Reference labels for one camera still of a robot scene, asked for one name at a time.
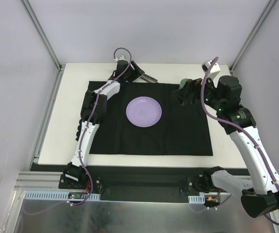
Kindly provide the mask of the left aluminium frame post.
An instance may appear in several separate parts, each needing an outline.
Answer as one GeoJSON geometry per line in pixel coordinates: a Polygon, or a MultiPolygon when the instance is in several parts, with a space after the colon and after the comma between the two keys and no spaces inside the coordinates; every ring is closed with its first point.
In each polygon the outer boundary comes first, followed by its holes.
{"type": "Polygon", "coordinates": [[[53,47],[30,3],[29,0],[20,0],[20,3],[22,4],[28,18],[30,19],[32,25],[34,26],[34,29],[36,33],[38,34],[42,44],[44,45],[45,50],[47,51],[50,59],[52,60],[55,68],[60,71],[62,69],[62,64],[60,63],[59,59],[57,58],[56,53],[53,50],[53,47]]]}

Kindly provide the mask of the aluminium frame post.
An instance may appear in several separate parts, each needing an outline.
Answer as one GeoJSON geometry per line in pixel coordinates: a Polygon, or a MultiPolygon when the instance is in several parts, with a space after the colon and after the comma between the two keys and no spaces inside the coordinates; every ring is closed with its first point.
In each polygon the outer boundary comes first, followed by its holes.
{"type": "Polygon", "coordinates": [[[59,59],[57,58],[56,53],[53,50],[53,47],[30,3],[29,0],[20,0],[20,3],[22,4],[28,18],[30,19],[32,25],[34,26],[34,29],[36,33],[38,34],[42,44],[44,45],[45,50],[47,51],[50,59],[52,60],[55,68],[60,71],[62,69],[62,64],[60,63],[59,59]]]}
{"type": "Polygon", "coordinates": [[[268,16],[272,12],[275,5],[278,3],[278,0],[269,0],[264,9],[262,10],[260,16],[256,20],[254,26],[252,27],[250,33],[248,34],[246,40],[244,41],[243,45],[241,46],[239,52],[237,53],[233,63],[229,67],[229,72],[232,75],[239,65],[240,61],[243,59],[245,53],[248,51],[249,47],[251,46],[252,42],[254,41],[255,37],[257,36],[258,32],[262,28],[263,24],[267,20],[268,16]]]}

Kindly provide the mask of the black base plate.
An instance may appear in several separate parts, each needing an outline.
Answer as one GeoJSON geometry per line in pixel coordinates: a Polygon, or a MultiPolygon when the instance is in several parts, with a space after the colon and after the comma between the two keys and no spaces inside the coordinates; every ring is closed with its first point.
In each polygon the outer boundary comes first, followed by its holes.
{"type": "Polygon", "coordinates": [[[194,181],[206,168],[88,166],[81,168],[79,181],[60,176],[60,189],[84,190],[86,187],[106,201],[187,203],[199,194],[194,181]]]}

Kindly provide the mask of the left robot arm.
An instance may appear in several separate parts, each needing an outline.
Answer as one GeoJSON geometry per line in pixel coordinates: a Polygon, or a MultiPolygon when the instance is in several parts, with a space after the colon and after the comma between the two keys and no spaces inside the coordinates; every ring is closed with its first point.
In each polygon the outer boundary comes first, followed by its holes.
{"type": "Polygon", "coordinates": [[[87,171],[87,157],[94,136],[105,119],[108,100],[119,93],[123,83],[131,83],[142,74],[143,71],[135,61],[118,60],[116,69],[104,85],[86,91],[76,134],[78,144],[63,171],[64,179],[69,179],[75,188],[81,189],[86,183],[92,184],[91,175],[87,171]]]}

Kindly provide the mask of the green cup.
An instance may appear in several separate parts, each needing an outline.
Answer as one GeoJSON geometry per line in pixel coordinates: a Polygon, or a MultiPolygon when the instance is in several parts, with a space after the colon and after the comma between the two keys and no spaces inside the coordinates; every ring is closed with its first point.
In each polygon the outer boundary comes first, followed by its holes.
{"type": "Polygon", "coordinates": [[[191,79],[182,79],[179,84],[179,89],[188,87],[190,85],[191,79]]]}

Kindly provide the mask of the black handled knife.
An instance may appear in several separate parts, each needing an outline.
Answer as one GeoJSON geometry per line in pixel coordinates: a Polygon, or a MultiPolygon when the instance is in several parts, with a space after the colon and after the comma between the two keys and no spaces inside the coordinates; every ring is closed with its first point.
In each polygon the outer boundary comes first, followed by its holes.
{"type": "Polygon", "coordinates": [[[146,79],[148,79],[148,80],[151,80],[151,81],[153,81],[153,82],[158,82],[158,80],[157,79],[155,79],[155,78],[153,78],[153,77],[151,77],[151,76],[149,76],[149,75],[146,75],[146,74],[142,74],[141,75],[143,78],[146,78],[146,79]]]}

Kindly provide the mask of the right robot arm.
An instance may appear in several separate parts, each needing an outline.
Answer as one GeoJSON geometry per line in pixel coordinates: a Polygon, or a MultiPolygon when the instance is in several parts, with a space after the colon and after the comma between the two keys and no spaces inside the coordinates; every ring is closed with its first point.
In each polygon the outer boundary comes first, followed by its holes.
{"type": "Polygon", "coordinates": [[[173,95],[182,106],[200,103],[216,111],[214,119],[235,143],[251,177],[243,181],[216,166],[197,177],[194,188],[205,193],[225,190],[241,201],[250,217],[256,218],[279,209],[279,174],[263,148],[251,112],[240,103],[241,92],[238,78],[222,76],[217,85],[211,78],[189,79],[173,95]]]}

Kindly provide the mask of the purple plate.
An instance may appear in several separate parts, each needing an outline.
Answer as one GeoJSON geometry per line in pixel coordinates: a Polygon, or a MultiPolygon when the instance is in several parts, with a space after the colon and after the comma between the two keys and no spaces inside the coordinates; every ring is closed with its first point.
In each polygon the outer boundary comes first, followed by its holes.
{"type": "Polygon", "coordinates": [[[137,97],[128,103],[125,113],[130,123],[147,128],[158,123],[162,116],[162,108],[151,97],[137,97]]]}

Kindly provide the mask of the right aluminium frame post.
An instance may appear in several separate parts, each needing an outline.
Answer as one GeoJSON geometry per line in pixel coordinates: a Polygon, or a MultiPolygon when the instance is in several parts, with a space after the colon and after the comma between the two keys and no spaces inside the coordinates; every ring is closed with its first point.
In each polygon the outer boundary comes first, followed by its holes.
{"type": "Polygon", "coordinates": [[[246,40],[244,41],[243,45],[241,46],[239,52],[237,53],[233,63],[229,67],[229,72],[232,75],[239,65],[240,61],[243,59],[245,53],[248,51],[249,47],[251,46],[252,42],[254,41],[255,37],[257,36],[258,32],[262,28],[263,24],[267,20],[268,16],[272,12],[275,5],[278,3],[278,0],[269,0],[264,9],[262,10],[260,16],[256,20],[254,26],[252,27],[250,33],[248,34],[246,40]]]}

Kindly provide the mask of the aluminium rail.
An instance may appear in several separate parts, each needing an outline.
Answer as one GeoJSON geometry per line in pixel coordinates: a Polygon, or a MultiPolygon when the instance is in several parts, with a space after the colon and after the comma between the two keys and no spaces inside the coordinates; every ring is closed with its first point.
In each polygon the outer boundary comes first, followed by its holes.
{"type": "Polygon", "coordinates": [[[61,172],[21,171],[14,188],[20,189],[58,189],[61,172]]]}

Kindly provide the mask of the black cloth placemat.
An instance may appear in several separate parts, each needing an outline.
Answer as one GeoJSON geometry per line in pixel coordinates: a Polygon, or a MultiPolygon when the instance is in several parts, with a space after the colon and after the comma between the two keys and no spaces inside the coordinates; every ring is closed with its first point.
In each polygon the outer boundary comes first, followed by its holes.
{"type": "Polygon", "coordinates": [[[200,104],[181,106],[173,92],[177,84],[123,83],[107,102],[91,154],[212,156],[207,116],[200,104]],[[128,103],[137,97],[155,99],[162,116],[153,126],[141,128],[126,116],[128,103]]]}

